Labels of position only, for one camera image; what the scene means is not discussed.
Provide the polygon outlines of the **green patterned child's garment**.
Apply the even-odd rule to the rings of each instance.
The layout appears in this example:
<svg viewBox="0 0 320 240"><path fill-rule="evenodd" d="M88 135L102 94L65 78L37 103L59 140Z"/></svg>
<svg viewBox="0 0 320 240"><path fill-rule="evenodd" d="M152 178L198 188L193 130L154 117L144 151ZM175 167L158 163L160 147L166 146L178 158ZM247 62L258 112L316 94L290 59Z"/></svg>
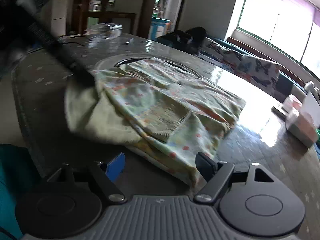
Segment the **green patterned child's garment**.
<svg viewBox="0 0 320 240"><path fill-rule="evenodd" d="M153 165L201 188L195 157L216 154L245 101L207 79L179 69L141 63L112 67L100 61L95 85L73 79L65 92L69 130L86 139L124 145Z"/></svg>

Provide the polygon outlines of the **white refrigerator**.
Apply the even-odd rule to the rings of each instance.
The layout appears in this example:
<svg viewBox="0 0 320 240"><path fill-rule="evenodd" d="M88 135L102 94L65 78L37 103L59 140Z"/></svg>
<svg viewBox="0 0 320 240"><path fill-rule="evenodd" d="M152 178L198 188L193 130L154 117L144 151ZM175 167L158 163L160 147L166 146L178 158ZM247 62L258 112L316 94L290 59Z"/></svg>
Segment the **white refrigerator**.
<svg viewBox="0 0 320 240"><path fill-rule="evenodd" d="M52 0L51 32L57 36L66 34L68 0Z"/></svg>

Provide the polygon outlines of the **pink green tissue pack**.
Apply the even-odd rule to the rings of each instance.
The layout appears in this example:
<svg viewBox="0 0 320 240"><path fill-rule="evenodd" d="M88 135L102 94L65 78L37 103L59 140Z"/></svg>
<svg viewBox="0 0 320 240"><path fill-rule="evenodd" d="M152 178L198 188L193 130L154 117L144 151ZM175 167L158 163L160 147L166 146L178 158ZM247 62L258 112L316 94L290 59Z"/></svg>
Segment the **pink green tissue pack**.
<svg viewBox="0 0 320 240"><path fill-rule="evenodd" d="M286 117L286 129L307 148L318 141L319 113L319 103L308 92L300 109L292 108Z"/></svg>

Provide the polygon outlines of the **clear plastic food container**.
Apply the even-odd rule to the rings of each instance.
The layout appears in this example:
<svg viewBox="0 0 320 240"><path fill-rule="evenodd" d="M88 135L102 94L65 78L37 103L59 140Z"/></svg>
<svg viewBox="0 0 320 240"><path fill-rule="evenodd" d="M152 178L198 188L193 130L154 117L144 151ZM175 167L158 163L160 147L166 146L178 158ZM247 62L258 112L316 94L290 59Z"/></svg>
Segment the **clear plastic food container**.
<svg viewBox="0 0 320 240"><path fill-rule="evenodd" d="M116 23L98 23L87 29L89 35L100 35L106 39L117 38L121 35L123 26Z"/></svg>

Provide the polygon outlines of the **pink tissue pack far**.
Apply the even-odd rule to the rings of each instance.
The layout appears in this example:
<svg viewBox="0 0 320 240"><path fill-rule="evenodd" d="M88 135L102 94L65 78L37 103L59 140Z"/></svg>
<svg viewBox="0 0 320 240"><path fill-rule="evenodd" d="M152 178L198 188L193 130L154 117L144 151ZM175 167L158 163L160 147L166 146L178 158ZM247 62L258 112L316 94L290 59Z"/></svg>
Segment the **pink tissue pack far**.
<svg viewBox="0 0 320 240"><path fill-rule="evenodd" d="M301 101L292 94L288 95L282 104L283 110L287 113L290 113L293 109L300 110L301 107Z"/></svg>

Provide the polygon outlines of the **black white plush toy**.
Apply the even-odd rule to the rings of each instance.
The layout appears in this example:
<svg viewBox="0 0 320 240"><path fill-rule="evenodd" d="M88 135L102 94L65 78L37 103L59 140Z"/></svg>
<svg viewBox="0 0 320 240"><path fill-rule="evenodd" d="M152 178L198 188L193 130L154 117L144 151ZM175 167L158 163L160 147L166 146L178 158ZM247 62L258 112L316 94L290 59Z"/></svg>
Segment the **black white plush toy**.
<svg viewBox="0 0 320 240"><path fill-rule="evenodd" d="M314 97L319 98L319 88L315 86L315 84L312 81L309 81L305 84L304 89L306 92L311 92Z"/></svg>

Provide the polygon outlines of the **large butterfly print cushion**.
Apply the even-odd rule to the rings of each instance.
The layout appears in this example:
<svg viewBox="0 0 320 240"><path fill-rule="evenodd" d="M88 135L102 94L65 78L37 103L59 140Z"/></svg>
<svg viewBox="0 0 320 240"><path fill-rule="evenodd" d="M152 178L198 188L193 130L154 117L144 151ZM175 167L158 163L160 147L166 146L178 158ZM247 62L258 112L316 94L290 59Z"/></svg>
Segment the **large butterfly print cushion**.
<svg viewBox="0 0 320 240"><path fill-rule="evenodd" d="M246 81L274 96L281 65L259 57L244 55L235 70Z"/></svg>

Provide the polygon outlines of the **blue white cabinet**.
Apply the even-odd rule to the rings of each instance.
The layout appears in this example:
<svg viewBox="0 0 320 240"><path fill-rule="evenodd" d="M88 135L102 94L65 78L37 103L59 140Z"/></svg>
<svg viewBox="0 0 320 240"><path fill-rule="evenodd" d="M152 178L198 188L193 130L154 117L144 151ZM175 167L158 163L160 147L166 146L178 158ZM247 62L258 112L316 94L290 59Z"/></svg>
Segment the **blue white cabinet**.
<svg viewBox="0 0 320 240"><path fill-rule="evenodd" d="M148 39L155 41L158 37L164 35L170 24L170 20L152 17Z"/></svg>

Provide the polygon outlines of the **long butterfly print cushion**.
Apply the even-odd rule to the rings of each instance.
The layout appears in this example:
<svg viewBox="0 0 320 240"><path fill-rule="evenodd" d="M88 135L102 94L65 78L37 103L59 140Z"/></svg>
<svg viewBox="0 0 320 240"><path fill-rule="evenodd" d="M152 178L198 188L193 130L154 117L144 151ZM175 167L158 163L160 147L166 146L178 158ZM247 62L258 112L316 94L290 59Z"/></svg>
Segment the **long butterfly print cushion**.
<svg viewBox="0 0 320 240"><path fill-rule="evenodd" d="M214 40L205 37L199 53L217 62L236 68L243 59L243 55L237 51L226 48Z"/></svg>

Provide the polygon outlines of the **round black induction cooktop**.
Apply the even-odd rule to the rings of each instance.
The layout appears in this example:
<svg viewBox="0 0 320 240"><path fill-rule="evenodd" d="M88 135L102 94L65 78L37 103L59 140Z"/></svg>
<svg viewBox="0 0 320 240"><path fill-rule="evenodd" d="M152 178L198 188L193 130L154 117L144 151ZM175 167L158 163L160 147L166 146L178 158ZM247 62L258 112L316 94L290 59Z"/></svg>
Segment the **round black induction cooktop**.
<svg viewBox="0 0 320 240"><path fill-rule="evenodd" d="M178 62L166 59L166 58L158 59L158 58L141 57L141 56L129 57L128 59L123 59L123 60L118 61L114 66L120 67L123 64L134 64L134 63L136 63L136 64L141 63L141 64L147 64L147 65L155 64L157 66L164 66L167 68L168 67L176 68L176 69L179 69L181 72L186 72L189 74L193 74L196 77L201 77L201 75L197 71L189 68L188 66L185 66L181 63L178 63Z"/></svg>

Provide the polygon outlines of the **black clothing pile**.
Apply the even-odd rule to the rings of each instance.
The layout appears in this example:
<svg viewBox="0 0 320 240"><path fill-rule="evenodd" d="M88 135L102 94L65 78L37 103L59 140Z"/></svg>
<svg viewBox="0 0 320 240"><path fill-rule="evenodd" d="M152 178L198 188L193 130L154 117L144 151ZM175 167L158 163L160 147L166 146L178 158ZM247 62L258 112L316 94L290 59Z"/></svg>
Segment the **black clothing pile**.
<svg viewBox="0 0 320 240"><path fill-rule="evenodd" d="M175 30L158 37L156 41L160 44L193 55L199 52L206 36L207 31L203 27L195 27L187 31Z"/></svg>

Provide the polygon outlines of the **window with green frame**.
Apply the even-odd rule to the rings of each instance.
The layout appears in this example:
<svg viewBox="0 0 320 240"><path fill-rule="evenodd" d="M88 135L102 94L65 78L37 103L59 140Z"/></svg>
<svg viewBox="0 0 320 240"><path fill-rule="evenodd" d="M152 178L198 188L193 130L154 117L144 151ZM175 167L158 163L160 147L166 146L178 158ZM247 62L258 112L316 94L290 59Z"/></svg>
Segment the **window with green frame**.
<svg viewBox="0 0 320 240"><path fill-rule="evenodd" d="M319 74L319 8L308 0L245 0L238 28Z"/></svg>

